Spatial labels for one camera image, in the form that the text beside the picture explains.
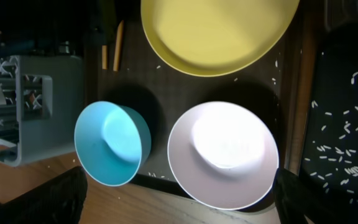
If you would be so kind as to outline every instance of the yellow plate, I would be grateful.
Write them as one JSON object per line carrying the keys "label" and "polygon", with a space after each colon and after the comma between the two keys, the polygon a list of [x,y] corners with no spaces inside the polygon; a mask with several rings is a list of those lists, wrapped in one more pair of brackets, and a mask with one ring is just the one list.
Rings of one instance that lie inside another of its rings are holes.
{"label": "yellow plate", "polygon": [[284,34],[299,0],[142,0],[142,23],[155,53],[189,75],[238,71]]}

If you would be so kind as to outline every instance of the wooden table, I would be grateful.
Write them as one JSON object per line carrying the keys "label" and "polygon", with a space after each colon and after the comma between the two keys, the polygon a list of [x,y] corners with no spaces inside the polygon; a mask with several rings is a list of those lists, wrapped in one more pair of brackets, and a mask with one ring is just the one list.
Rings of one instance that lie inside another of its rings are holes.
{"label": "wooden table", "polygon": [[[323,23],[318,19],[322,18],[322,1],[305,0],[303,3],[303,55],[290,158],[290,170],[294,173],[298,173],[300,165],[316,46],[324,35]],[[96,98],[97,94],[95,89],[86,89],[88,101]],[[80,166],[75,153],[22,167],[0,164],[0,202],[8,202],[74,166]],[[88,193],[81,223],[280,223],[280,220],[275,208],[252,215],[220,211],[193,200],[132,184],[106,187],[88,176]]]}
{"label": "wooden table", "polygon": [[[15,168],[0,164],[0,202],[8,202],[74,166],[80,166],[75,153]],[[107,187],[87,178],[80,223],[280,223],[275,208],[245,215],[132,184]]]}

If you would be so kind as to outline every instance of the blue bowl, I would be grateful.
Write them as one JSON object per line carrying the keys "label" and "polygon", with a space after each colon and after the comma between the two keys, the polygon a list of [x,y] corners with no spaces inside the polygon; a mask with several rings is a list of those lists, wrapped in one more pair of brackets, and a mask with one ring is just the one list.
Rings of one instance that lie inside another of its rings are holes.
{"label": "blue bowl", "polygon": [[81,112],[74,142],[85,171],[113,187],[128,183],[151,150],[143,117],[131,108],[105,101],[92,103]]}

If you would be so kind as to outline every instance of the black tray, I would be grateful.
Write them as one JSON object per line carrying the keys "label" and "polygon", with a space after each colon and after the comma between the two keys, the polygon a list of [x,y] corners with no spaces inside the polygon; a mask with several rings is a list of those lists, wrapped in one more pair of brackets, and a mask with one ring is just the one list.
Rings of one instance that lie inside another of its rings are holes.
{"label": "black tray", "polygon": [[[317,197],[345,205],[349,205],[350,199],[353,198],[353,203],[349,206],[355,214],[358,213],[358,176],[349,175],[344,169],[358,166],[358,111],[355,109],[355,106],[358,106],[358,75],[354,84],[351,84],[352,75],[357,71],[358,24],[348,24],[330,34],[317,54],[310,103],[315,100],[318,107],[310,106],[299,173],[301,181],[310,187]],[[344,130],[346,121],[351,124],[348,127],[350,134]],[[317,150],[318,146],[323,145],[331,149],[325,149],[325,152]],[[342,152],[346,152],[346,149],[356,152],[349,152],[351,156],[347,153],[340,155],[336,153],[335,147]],[[337,161],[320,159],[320,156]],[[349,179],[349,183],[341,185],[341,181],[346,179]]]}
{"label": "black tray", "polygon": [[[88,49],[85,55],[89,71],[86,103],[107,100],[129,106],[144,117],[152,133],[150,157],[131,183],[189,198],[170,170],[168,136],[185,111],[206,101],[229,101],[255,113],[274,135],[280,166],[288,167],[301,55],[299,16],[295,16],[286,34],[260,60],[230,75],[201,78],[181,73],[157,56],[144,34],[139,6],[140,1],[130,1],[126,7],[119,72],[101,70],[98,50]],[[96,66],[98,75],[94,74]],[[272,202],[268,194],[260,203],[243,211],[261,210]]]}

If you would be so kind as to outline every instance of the white bowl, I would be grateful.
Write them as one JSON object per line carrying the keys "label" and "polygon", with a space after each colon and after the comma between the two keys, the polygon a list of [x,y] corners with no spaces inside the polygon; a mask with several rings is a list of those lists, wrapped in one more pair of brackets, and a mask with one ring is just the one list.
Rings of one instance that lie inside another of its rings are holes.
{"label": "white bowl", "polygon": [[175,123],[168,161],[177,182],[195,200],[237,210],[270,191],[278,151],[272,133],[252,112],[209,102],[191,108]]}

